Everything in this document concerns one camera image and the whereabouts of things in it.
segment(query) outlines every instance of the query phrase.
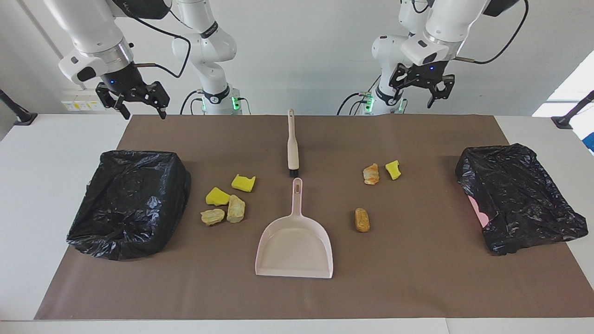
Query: pink dustpan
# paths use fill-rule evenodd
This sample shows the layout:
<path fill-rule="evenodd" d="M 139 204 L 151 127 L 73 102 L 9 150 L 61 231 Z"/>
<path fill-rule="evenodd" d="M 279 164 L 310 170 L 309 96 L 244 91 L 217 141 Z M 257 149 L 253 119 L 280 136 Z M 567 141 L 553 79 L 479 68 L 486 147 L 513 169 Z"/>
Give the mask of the pink dustpan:
<path fill-rule="evenodd" d="M 303 180 L 293 180 L 290 216 L 278 218 L 262 233 L 256 275 L 332 278 L 332 248 L 326 230 L 301 214 Z"/>

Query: brown surface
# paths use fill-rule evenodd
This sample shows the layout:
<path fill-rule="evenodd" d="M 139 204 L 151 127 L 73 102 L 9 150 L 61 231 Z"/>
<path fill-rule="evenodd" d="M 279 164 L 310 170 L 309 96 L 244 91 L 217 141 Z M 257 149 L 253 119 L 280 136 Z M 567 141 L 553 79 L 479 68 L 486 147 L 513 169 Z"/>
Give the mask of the brown surface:
<path fill-rule="evenodd" d="M 177 152 L 192 174 L 165 249 L 126 262 L 70 247 L 36 319 L 593 317 L 594 293 L 566 244 L 504 257 L 486 249 L 454 169 L 465 147 L 507 144 L 491 116 L 298 116 L 304 215 L 327 230 L 334 278 L 261 277 L 258 240 L 290 213 L 283 116 L 134 116 L 119 149 Z M 398 159 L 402 176 L 384 168 Z M 361 171 L 380 165 L 380 182 Z M 256 175 L 253 193 L 231 188 Z M 206 227 L 213 187 L 247 202 L 246 219 Z M 367 209 L 371 230 L 355 231 Z"/>

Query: black pole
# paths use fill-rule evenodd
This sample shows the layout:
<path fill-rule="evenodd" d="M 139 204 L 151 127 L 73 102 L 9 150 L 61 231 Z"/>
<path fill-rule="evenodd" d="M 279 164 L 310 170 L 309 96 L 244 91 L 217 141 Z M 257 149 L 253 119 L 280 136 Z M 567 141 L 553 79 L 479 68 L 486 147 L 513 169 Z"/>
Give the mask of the black pole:
<path fill-rule="evenodd" d="M 2 100 L 9 108 L 12 110 L 13 113 L 17 116 L 17 121 L 14 125 L 30 125 L 33 123 L 35 117 L 37 117 L 36 112 L 29 112 L 27 109 L 18 105 L 17 102 L 14 102 L 3 90 L 0 89 L 0 100 Z"/>
<path fill-rule="evenodd" d="M 571 118 L 573 116 L 577 115 L 582 109 L 584 109 L 584 107 L 588 103 L 592 102 L 592 100 L 594 100 L 594 90 L 592 90 L 590 92 L 590 94 L 588 94 L 588 96 L 584 97 L 583 100 L 578 102 L 577 105 L 575 107 L 573 107 L 573 109 L 570 112 L 567 113 L 567 115 L 551 117 L 551 119 L 553 120 L 553 123 L 555 123 L 555 125 L 559 129 L 572 130 L 573 128 L 571 127 L 571 125 L 569 125 L 569 121 L 571 120 Z"/>

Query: black plastic bag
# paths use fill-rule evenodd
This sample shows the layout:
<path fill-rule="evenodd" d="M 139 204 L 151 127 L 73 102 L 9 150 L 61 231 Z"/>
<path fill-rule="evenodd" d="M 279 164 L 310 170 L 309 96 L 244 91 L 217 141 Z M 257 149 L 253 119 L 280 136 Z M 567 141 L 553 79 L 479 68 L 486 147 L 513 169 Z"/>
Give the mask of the black plastic bag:
<path fill-rule="evenodd" d="M 456 176 L 489 217 L 482 232 L 495 254 L 588 234 L 586 219 L 567 204 L 526 146 L 469 147 L 458 161 Z"/>
<path fill-rule="evenodd" d="M 104 152 L 66 241 L 109 260 L 157 253 L 181 220 L 189 191 L 190 175 L 175 153 Z"/>

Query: blue object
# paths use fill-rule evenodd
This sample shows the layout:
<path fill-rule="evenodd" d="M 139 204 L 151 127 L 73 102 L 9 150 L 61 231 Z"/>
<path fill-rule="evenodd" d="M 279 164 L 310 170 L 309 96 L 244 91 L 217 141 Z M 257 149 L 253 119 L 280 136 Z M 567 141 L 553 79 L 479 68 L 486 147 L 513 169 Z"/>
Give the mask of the blue object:
<path fill-rule="evenodd" d="M 587 148 L 594 151 L 594 132 L 582 140 Z"/>

